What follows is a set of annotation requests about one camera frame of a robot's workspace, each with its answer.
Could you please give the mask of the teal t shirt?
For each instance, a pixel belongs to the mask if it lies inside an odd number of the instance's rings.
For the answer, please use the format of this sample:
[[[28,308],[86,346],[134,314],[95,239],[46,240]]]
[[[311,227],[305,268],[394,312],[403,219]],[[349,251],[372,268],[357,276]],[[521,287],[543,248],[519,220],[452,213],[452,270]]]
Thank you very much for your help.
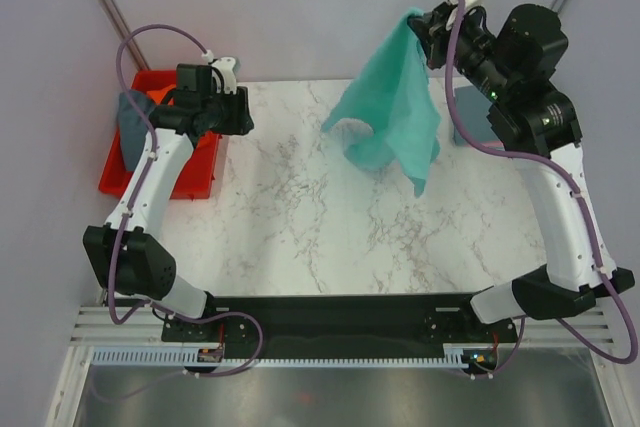
[[[398,162],[416,197],[424,193],[430,166],[440,153],[441,116],[429,92],[427,57],[409,27],[410,18],[423,15],[411,8],[401,17],[321,126],[328,132],[346,119],[366,124],[371,134],[351,143],[344,156],[369,172]]]

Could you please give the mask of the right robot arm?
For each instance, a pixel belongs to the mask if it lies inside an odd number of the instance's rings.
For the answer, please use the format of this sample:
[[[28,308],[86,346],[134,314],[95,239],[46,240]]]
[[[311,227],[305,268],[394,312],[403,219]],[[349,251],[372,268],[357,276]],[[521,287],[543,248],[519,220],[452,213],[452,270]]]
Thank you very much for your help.
[[[598,299],[632,289],[635,278],[615,264],[605,247],[588,197],[576,110],[550,80],[568,47],[558,14],[522,4],[493,35],[486,28],[485,9],[474,7],[452,43],[446,22],[454,11],[442,3],[430,13],[410,15],[407,24],[429,68],[457,70],[490,101],[487,119],[502,146],[480,149],[513,160],[546,255],[542,266],[470,298],[457,324],[465,338],[477,341],[507,318],[576,317]]]

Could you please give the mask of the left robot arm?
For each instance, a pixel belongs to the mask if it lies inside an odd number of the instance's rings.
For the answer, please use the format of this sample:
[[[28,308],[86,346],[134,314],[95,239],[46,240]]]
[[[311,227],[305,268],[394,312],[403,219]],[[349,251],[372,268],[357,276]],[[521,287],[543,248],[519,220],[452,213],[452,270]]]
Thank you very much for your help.
[[[103,225],[83,235],[110,309],[116,295],[151,304],[185,318],[185,329],[198,340],[215,336],[220,318],[206,307],[206,292],[179,276],[159,234],[175,184],[200,139],[208,133],[244,136],[254,127],[238,69],[233,57],[177,66],[175,89],[145,119],[149,130],[120,202]]]

